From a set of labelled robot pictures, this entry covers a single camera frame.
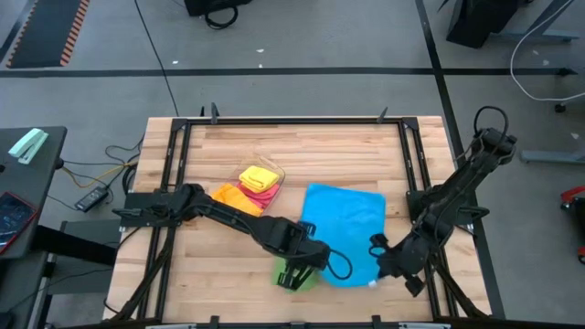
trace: yellow wire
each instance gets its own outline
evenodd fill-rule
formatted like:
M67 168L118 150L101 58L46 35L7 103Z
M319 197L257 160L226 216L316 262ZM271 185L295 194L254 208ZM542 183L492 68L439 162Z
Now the yellow wire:
M109 174L115 172L116 170L118 170L120 168L124 168L124 167L130 166L130 165L135 165L137 163L138 163L138 161L134 161L134 162L127 163L127 164L117 165L114 168L106 171L105 173L103 173L103 174L95 177L90 183L88 183L86 185L80 184L80 182L77 181L77 179L75 178L75 176L73 175L73 173L71 173L70 170L67 167L63 167L63 170L65 171L65 173L67 173L67 175L69 175L69 177L71 177L71 179L73 180L73 183L75 183L75 185L77 187L79 187L79 188L87 188L87 187L90 187L90 186L94 185L95 183L97 183L100 179L102 179L106 175L109 175Z

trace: mint green object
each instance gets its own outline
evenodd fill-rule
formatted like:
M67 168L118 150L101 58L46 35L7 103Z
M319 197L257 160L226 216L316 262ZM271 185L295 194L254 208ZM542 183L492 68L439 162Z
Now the mint green object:
M33 128L12 146L8 154L18 158L20 164L28 165L33 157L35 157L35 154L37 154L38 149L47 140L47 137L48 133L38 128Z
M278 277L281 275L281 273L284 272L285 268L286 260L280 257L276 257L276 259L274 260L274 271L272 272L272 284L274 285L278 284ZM287 289L287 292L307 292L311 290L314 286L316 286L317 283L319 283L319 274L317 274L317 270L315 270L313 271L313 273L311 273L311 275L309 275L307 280L305 280L303 284L301 284L299 289L297 289L296 291Z

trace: blue cloth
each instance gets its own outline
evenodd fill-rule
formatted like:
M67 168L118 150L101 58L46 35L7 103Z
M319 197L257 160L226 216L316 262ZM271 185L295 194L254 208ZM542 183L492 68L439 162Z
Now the blue cloth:
M313 239L345 254L354 267L352 276L344 281L325 268L322 276L326 281L336 287L360 287L378 277L376 259L367 251L369 238L384 231L385 217L386 199L381 194L309 185L301 221L315 224ZM332 252L329 263L338 276L347 275L349 267L345 259Z

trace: black desk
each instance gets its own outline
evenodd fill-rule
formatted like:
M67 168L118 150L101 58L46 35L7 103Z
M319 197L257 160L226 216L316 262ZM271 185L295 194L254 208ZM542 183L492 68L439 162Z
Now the black desk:
M65 141L65 127L39 127L48 133L30 164L20 164L8 150L31 128L0 129L0 195L14 193L38 209L16 241L0 255L0 312L13 315L13 329L26 328L36 301L34 294L46 272L50 252L113 265L116 250L38 224Z

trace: concrete floor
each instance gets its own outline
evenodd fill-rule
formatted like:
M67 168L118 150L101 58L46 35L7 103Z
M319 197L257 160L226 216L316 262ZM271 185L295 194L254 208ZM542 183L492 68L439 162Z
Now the concrete floor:
M473 50L445 41L452 5L437 13L442 0L425 0L432 33L444 69L506 68L513 43L488 41ZM550 1L536 1L510 22L526 28ZM181 1L139 0L154 43L167 69L242 69L299 67L430 68L431 61L415 3L410 0L256 0L240 10L231 29L212 31L186 15ZM14 24L25 0L0 2L0 40ZM555 28L580 23L585 2L571 6ZM585 41L571 45L527 45L518 53L519 68L579 65ZM92 0L72 61L55 70L158 69L133 0ZM570 104L556 114L552 104L527 98L508 76L447 76L446 84L463 145L472 136L475 111L490 104L510 116L518 148L574 150L584 135L583 105ZM560 97L585 90L581 77L523 76L536 95ZM222 115L443 115L432 75L303 75L171 77L182 115L198 115L202 105L218 104ZM148 117L173 116L163 78L0 79L0 127L65 125L62 157L103 161L109 144L134 145ZM484 125L500 122L490 115ZM86 175L103 168L76 167ZM585 238L558 210L559 194L581 184L579 166L523 164L517 159L490 175L477 191L479 203L492 210L484 219L505 315L510 319L585 324L582 301L585 266L575 257ZM48 201L42 223L111 218L116 198L88 214ZM73 204L80 191L61 172L50 194ZM57 326L101 319L104 294L59 296L49 320Z

